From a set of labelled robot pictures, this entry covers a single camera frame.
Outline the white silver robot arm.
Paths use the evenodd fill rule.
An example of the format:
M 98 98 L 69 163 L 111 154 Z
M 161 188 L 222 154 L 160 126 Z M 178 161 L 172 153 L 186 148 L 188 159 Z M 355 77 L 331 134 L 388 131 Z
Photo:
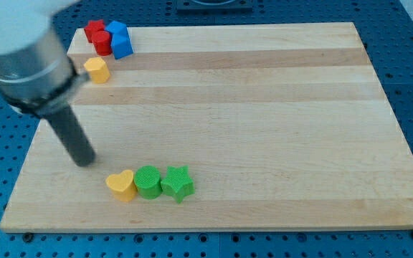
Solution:
M 52 23 L 75 2 L 0 0 L 0 92 L 21 113 L 53 114 L 89 80 L 77 73 Z

